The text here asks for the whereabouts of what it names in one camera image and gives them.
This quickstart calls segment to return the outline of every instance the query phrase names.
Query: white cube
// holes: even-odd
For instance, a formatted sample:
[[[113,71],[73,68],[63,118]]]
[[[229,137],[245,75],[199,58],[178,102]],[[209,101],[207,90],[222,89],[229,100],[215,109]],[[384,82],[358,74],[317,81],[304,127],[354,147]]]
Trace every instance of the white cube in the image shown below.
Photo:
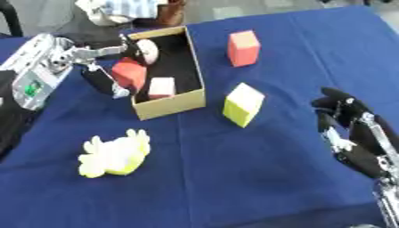
[[[148,96],[150,100],[175,95],[175,79],[173,77],[154,77],[150,83]]]

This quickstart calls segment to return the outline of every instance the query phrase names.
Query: blue tablecloth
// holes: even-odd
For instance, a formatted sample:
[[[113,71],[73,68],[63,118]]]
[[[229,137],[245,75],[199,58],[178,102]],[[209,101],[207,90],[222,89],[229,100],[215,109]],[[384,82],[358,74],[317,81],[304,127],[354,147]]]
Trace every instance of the blue tablecloth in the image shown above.
[[[226,57],[227,38],[246,29],[262,43],[260,59],[235,69]],[[331,157],[309,102],[321,96],[321,86],[337,87],[399,128],[399,38],[386,23],[352,7],[189,30],[207,107],[141,122],[128,99],[98,94],[76,69],[0,166],[1,227],[234,226],[373,201],[371,181]],[[1,41],[0,61],[23,41]],[[239,82],[268,95],[245,129],[222,116],[224,97]],[[152,139],[142,167],[129,176],[78,175],[83,141],[96,134],[111,140],[129,127],[146,129]],[[380,222],[374,206],[360,219]],[[341,221],[354,218],[340,215]]]

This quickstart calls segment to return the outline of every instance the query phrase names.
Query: block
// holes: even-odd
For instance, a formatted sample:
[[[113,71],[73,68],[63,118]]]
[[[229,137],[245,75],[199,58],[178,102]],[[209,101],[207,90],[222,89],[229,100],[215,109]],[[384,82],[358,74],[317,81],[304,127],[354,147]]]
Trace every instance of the block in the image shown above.
[[[240,83],[224,102],[223,114],[238,126],[246,127],[262,107],[265,96],[245,83]]]
[[[144,86],[147,68],[125,57],[112,67],[112,77],[120,86],[133,87],[138,92]]]
[[[148,96],[150,100],[175,95],[175,79],[173,77],[154,77],[150,83]]]
[[[232,65],[242,67],[257,62],[260,46],[252,30],[230,34],[227,53]]]

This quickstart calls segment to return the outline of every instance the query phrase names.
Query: white ball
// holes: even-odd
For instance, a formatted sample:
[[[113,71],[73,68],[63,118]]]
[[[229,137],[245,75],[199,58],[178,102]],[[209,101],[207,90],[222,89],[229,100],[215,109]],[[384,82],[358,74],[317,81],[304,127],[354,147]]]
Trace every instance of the white ball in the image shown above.
[[[142,51],[147,64],[151,65],[158,59],[159,49],[153,41],[149,39],[141,39],[137,42],[137,46]]]

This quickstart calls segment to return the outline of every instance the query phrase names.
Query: yellow toy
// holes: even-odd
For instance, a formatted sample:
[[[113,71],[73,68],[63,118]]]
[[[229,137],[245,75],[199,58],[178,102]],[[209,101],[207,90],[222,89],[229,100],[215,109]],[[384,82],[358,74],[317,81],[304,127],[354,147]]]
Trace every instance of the yellow toy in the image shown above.
[[[259,112],[264,98],[251,86],[240,83],[226,97],[223,114],[238,126],[246,127]]]
[[[106,173],[128,175],[134,172],[150,153],[150,137],[144,130],[138,134],[133,129],[126,131],[127,137],[114,141],[102,142],[98,135],[92,141],[84,143],[88,154],[80,155],[79,173],[88,178],[95,178]]]

